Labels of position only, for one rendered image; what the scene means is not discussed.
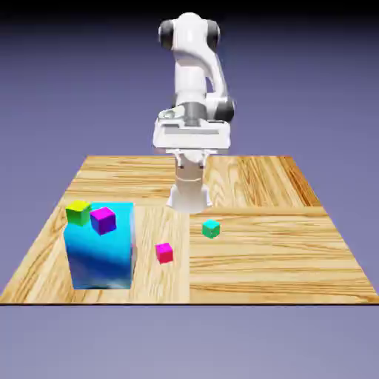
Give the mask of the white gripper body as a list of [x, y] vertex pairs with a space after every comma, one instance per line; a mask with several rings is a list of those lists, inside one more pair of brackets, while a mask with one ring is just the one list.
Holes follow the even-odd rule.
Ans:
[[228, 150], [231, 145], [230, 124], [200, 120], [200, 125], [189, 127], [184, 120], [155, 120], [152, 145], [162, 152], [171, 150]]

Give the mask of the large cyan box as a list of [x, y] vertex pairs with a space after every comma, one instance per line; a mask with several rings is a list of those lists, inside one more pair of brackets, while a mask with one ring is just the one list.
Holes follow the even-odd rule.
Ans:
[[131, 202], [92, 202], [91, 211], [109, 207], [116, 229], [99, 235], [91, 225], [69, 224], [64, 243], [74, 289], [129, 289], [137, 257], [135, 207]]

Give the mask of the small green cube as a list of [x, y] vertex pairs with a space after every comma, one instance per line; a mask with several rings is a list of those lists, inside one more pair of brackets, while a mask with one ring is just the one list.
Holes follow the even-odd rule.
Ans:
[[66, 206], [65, 211], [69, 224], [82, 227], [90, 221], [91, 203], [75, 200]]

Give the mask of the small teal cube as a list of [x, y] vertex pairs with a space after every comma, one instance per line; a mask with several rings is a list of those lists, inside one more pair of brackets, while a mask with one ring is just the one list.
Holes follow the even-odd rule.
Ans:
[[215, 238], [220, 234], [221, 226], [218, 221], [208, 219], [202, 223], [201, 233], [208, 238]]

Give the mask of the small purple cube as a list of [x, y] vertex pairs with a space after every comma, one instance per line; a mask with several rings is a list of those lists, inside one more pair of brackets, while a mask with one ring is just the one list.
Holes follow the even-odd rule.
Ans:
[[102, 207], [90, 212], [92, 228], [99, 234], [105, 235], [116, 229], [115, 213], [109, 207]]

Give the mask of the small magenta cube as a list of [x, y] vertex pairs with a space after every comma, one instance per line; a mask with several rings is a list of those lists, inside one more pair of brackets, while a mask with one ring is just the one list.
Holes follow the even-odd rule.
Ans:
[[173, 261], [173, 250], [169, 243], [156, 244], [155, 253], [160, 264]]

